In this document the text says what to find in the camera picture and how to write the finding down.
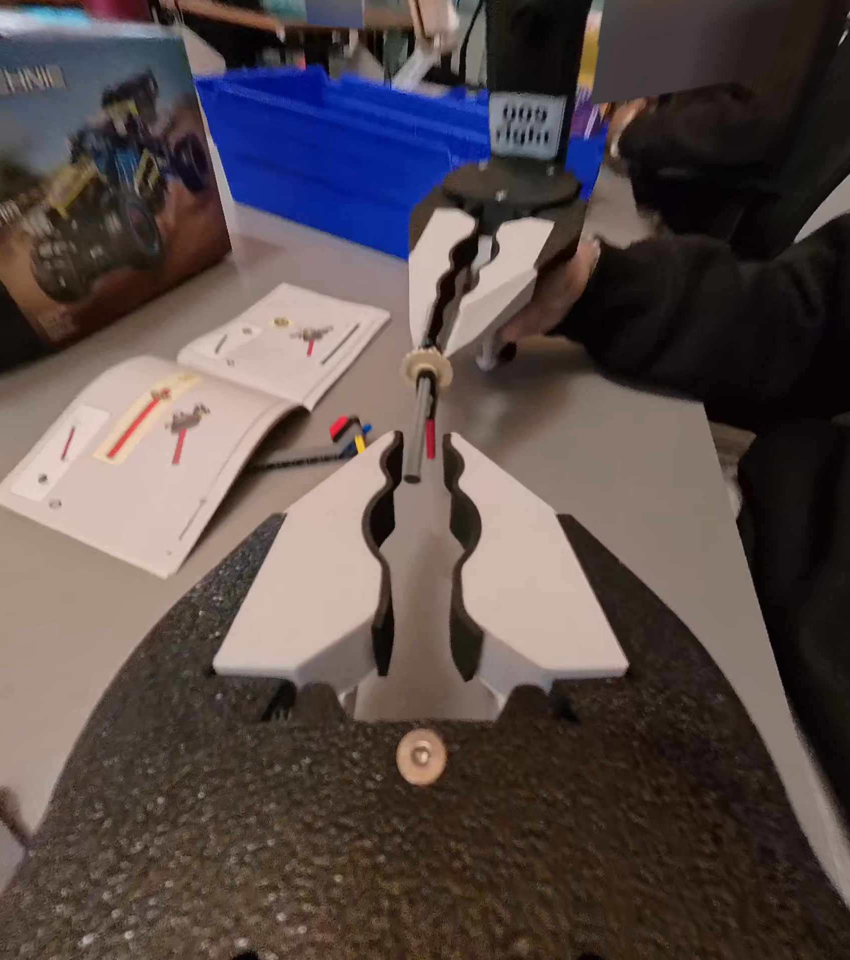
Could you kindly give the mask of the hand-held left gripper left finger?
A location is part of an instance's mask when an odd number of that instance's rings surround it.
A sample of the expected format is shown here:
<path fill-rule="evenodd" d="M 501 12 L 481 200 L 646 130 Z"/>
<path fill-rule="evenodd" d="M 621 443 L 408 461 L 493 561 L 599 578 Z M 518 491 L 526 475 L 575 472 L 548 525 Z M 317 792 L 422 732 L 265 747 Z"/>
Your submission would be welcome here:
<path fill-rule="evenodd" d="M 391 665 L 395 622 L 382 546 L 395 529 L 404 436 L 390 431 L 296 501 L 213 660 L 339 698 Z"/>

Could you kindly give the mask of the lego gear axle assembly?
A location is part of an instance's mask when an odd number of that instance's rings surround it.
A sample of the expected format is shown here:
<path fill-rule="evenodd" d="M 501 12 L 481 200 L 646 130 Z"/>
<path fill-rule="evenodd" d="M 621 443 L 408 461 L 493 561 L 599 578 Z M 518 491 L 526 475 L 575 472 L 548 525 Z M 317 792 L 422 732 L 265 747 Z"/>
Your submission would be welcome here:
<path fill-rule="evenodd" d="M 400 374 L 414 393 L 411 426 L 404 445 L 403 479 L 421 481 L 422 464 L 434 456 L 434 420 L 441 395 L 453 382 L 451 361 L 429 340 L 403 358 Z"/>

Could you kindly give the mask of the person's right hand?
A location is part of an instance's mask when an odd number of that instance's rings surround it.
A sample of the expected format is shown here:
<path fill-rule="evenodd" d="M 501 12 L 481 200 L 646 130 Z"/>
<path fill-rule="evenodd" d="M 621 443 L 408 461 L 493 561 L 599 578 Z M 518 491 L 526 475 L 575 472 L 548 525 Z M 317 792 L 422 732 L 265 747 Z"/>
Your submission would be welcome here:
<path fill-rule="evenodd" d="M 511 356 L 521 342 L 557 330 L 582 297 L 600 254 L 600 238 L 587 236 L 572 257 L 540 276 L 528 303 L 499 331 L 499 353 Z"/>

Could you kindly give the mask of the person's black-clothed body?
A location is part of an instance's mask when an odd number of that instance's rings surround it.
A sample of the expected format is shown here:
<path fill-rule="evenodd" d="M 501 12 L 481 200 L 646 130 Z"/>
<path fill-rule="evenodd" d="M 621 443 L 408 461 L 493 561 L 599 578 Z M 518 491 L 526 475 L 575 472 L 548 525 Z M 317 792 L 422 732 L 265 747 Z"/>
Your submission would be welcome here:
<path fill-rule="evenodd" d="M 850 827 L 850 414 L 749 431 L 745 555 L 792 710 Z"/>

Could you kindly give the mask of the lego set box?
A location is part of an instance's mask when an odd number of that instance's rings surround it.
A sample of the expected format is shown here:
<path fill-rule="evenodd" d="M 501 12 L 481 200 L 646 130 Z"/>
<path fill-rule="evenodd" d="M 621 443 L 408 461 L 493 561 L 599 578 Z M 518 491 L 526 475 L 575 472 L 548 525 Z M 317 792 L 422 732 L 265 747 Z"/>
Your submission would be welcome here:
<path fill-rule="evenodd" d="M 0 375 L 230 251 L 181 34 L 0 8 Z"/>

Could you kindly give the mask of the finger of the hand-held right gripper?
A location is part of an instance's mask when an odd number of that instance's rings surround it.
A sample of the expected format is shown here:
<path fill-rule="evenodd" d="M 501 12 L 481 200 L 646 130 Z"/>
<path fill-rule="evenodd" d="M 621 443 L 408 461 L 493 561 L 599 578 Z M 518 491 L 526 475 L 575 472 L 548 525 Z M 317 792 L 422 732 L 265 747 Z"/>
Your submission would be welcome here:
<path fill-rule="evenodd" d="M 451 359 L 499 338 L 503 326 L 527 303 L 537 282 L 536 262 L 554 223 L 544 218 L 504 222 L 494 239 L 498 252 L 478 273 L 473 289 L 460 300 L 443 354 Z"/>
<path fill-rule="evenodd" d="M 463 301 L 476 284 L 481 236 L 479 217 L 454 207 L 431 211 L 407 261 L 414 348 L 447 353 Z"/>

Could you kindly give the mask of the tagged blue storage bin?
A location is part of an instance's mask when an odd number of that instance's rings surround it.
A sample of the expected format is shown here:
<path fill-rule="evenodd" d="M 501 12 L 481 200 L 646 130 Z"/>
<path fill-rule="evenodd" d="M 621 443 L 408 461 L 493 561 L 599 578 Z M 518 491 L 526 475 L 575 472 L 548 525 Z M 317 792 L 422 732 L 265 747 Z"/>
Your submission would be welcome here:
<path fill-rule="evenodd" d="M 485 92 L 343 84 L 308 102 L 229 84 L 218 104 L 237 203 L 395 258 L 407 259 L 413 207 L 456 168 L 490 159 Z"/>

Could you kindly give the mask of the open instruction booklet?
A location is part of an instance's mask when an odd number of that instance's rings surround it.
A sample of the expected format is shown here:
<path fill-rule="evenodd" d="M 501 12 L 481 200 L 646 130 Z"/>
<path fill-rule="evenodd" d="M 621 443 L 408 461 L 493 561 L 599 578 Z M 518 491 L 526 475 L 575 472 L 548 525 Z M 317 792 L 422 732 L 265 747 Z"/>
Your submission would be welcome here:
<path fill-rule="evenodd" d="M 0 507 L 167 579 L 270 431 L 311 413 L 389 321 L 281 284 L 175 361 L 96 378 L 0 482 Z"/>

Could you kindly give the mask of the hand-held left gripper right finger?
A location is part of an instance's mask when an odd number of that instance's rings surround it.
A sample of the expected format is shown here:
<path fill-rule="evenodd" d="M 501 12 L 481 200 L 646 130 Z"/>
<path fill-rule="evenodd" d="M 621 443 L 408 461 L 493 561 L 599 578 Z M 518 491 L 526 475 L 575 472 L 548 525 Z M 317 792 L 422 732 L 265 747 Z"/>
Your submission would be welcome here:
<path fill-rule="evenodd" d="M 622 677 L 628 659 L 575 554 L 582 527 L 461 435 L 445 435 L 442 450 L 462 550 L 449 616 L 461 678 L 508 698 L 521 686 Z"/>

